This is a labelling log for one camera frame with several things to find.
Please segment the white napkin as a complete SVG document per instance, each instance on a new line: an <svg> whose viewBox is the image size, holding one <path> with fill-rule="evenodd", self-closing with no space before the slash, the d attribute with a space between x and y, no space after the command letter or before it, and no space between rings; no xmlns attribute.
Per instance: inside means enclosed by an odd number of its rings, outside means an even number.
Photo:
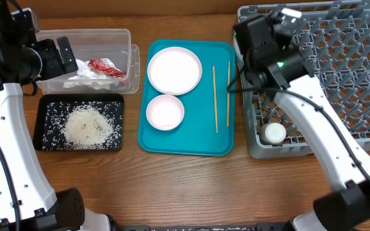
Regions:
<svg viewBox="0 0 370 231"><path fill-rule="evenodd" d="M117 68L114 63L108 58L97 59L102 59L111 66ZM96 71L95 69L88 66L89 61L84 62L82 60L76 59L76 63L78 66L76 76L70 77L68 81L64 83L64 88L66 89L78 86L86 86L94 90L110 90L110 86L113 83L119 83L121 80L127 77L126 75L124 78L113 78L108 74Z"/></svg>

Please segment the red snack wrapper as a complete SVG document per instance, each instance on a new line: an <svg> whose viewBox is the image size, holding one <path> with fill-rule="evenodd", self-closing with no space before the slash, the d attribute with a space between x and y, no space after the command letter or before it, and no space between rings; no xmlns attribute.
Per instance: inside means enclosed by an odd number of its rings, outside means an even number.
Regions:
<svg viewBox="0 0 370 231"><path fill-rule="evenodd" d="M124 78L127 75L126 72L120 71L102 59L92 59L89 61L88 66L113 78Z"/></svg>

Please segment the pile of white rice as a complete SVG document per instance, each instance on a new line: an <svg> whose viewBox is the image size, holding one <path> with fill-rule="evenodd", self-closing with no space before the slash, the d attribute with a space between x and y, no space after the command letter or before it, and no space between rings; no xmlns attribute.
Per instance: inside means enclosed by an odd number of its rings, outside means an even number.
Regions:
<svg viewBox="0 0 370 231"><path fill-rule="evenodd" d="M120 101L48 103L40 150L118 150L122 143Z"/></svg>

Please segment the large white plate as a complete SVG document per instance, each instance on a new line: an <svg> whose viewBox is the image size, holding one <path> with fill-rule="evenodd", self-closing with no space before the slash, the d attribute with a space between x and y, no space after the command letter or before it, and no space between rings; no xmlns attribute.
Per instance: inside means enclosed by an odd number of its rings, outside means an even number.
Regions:
<svg viewBox="0 0 370 231"><path fill-rule="evenodd" d="M147 76L151 85L163 94L182 95L192 91L202 78L198 56L184 47L167 47L151 57Z"/></svg>

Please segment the small white rice bowl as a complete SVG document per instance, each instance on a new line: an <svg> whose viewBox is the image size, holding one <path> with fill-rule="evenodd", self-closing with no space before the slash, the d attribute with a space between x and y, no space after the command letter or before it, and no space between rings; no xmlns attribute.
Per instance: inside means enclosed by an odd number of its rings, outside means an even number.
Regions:
<svg viewBox="0 0 370 231"><path fill-rule="evenodd" d="M155 129L170 131L184 119L184 105L179 98L162 94L152 99L146 108L147 121Z"/></svg>

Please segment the white paper cup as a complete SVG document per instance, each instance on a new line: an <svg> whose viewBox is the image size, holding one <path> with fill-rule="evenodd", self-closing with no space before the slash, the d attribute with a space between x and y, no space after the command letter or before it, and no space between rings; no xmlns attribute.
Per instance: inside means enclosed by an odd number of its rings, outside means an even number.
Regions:
<svg viewBox="0 0 370 231"><path fill-rule="evenodd" d="M263 144L279 145L286 137L286 128L279 123L267 123L260 128L259 137Z"/></svg>

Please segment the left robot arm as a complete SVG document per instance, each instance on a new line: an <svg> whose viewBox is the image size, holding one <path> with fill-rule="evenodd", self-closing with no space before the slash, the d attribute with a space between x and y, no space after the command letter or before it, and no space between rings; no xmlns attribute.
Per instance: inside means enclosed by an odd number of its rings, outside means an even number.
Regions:
<svg viewBox="0 0 370 231"><path fill-rule="evenodd" d="M66 37L36 39L35 16L0 1L0 230L118 229L84 206L78 189L56 192L40 166L26 124L22 86L76 71Z"/></svg>

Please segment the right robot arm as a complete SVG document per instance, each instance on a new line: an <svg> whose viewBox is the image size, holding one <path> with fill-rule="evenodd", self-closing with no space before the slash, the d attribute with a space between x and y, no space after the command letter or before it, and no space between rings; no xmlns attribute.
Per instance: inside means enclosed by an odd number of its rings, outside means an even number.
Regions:
<svg viewBox="0 0 370 231"><path fill-rule="evenodd" d="M264 92L298 127L317 157L331 192L290 220L288 230L353 230L370 219L370 155L323 93L292 38L301 13L285 8L233 26L234 49L250 91Z"/></svg>

